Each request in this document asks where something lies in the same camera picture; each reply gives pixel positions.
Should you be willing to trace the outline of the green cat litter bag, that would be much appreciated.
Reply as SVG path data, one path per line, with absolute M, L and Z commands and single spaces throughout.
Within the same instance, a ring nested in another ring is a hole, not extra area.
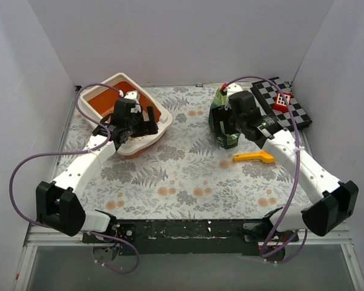
M 209 127 L 216 142 L 224 149 L 238 146 L 240 133 L 230 124 L 231 109 L 225 109 L 226 93 L 218 88 L 209 110 Z

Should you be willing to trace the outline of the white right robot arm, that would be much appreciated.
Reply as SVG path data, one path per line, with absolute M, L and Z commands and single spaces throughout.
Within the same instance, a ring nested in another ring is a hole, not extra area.
M 352 215 L 359 192 L 354 182 L 342 182 L 296 145 L 273 113 L 261 114 L 251 92 L 237 85 L 218 92 L 220 103 L 211 108 L 215 134 L 244 134 L 292 174 L 309 199 L 305 206 L 267 214 L 262 226 L 266 239 L 276 241 L 285 231 L 300 229 L 325 236 Z

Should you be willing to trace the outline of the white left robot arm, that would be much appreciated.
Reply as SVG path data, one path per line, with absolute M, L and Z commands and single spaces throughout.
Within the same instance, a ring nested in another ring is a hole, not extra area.
M 52 182 L 42 181 L 37 186 L 37 222 L 69 236 L 93 231 L 101 241 L 113 241 L 117 228 L 110 223 L 112 216 L 100 210 L 84 210 L 79 196 L 102 164 L 130 137 L 157 133 L 154 107 L 144 109 L 134 99 L 117 99 L 114 111 L 93 130 L 84 154 Z

